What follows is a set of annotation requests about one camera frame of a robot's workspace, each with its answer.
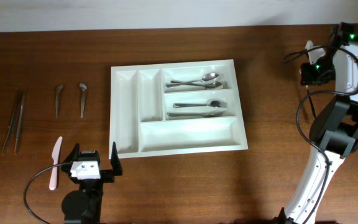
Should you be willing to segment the steel spoon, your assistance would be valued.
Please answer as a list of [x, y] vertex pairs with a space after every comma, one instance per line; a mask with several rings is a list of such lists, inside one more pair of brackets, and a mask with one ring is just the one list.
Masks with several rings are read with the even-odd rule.
[[170, 83], [166, 83], [165, 86], [167, 88], [171, 87], [177, 87], [180, 85], [187, 85], [187, 86], [197, 86], [197, 87], [203, 87], [205, 89], [210, 90], [220, 90], [224, 88], [224, 84], [221, 82], [213, 82], [210, 84], [200, 84], [195, 82], [179, 82], [178, 80], [172, 80]]
[[166, 83], [165, 86], [167, 88], [171, 88], [171, 87], [187, 85], [187, 84], [195, 83], [195, 82], [201, 82], [204, 85], [209, 85], [209, 84], [212, 84], [218, 80], [219, 80], [219, 74], [216, 72], [211, 72], [211, 73], [207, 73], [207, 74], [203, 75], [199, 80], [191, 80], [191, 81], [178, 82], [178, 83]]

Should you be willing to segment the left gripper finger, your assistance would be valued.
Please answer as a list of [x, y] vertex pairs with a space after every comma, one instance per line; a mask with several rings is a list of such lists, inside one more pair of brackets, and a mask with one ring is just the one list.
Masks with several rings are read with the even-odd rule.
[[112, 144], [110, 162], [111, 162], [112, 170], [113, 170], [114, 174], [123, 174], [123, 169], [122, 169], [122, 165], [119, 160], [119, 157], [118, 157], [117, 146], [116, 146], [115, 142], [113, 142], [113, 144]]
[[70, 162], [77, 161], [79, 153], [80, 153], [80, 145], [78, 143], [76, 143], [74, 148], [72, 149], [72, 151], [69, 153], [69, 155], [67, 155], [67, 157], [65, 158], [65, 160], [63, 162], [70, 163]]

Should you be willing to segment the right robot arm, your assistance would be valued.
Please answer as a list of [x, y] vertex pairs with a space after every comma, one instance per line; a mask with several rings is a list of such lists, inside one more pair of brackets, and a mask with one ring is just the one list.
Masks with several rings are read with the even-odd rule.
[[333, 99], [320, 114], [313, 114], [308, 134], [301, 137], [311, 146], [301, 181], [289, 203], [273, 223], [315, 223], [323, 195], [344, 160], [358, 150], [358, 35], [355, 26], [342, 22], [330, 32], [326, 45], [307, 41], [299, 52], [286, 55], [284, 63], [302, 55], [301, 85], [324, 85], [331, 80], [335, 89], [323, 90]]

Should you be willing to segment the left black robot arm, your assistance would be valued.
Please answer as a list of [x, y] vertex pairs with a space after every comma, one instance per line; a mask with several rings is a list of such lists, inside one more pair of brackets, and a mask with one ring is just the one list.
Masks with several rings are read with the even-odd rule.
[[62, 171], [79, 185], [78, 190], [68, 193], [62, 201], [65, 223], [99, 223], [103, 198], [103, 185], [113, 183], [123, 173], [116, 145], [112, 145], [111, 168], [100, 169], [98, 151], [80, 151], [76, 144], [63, 161]]

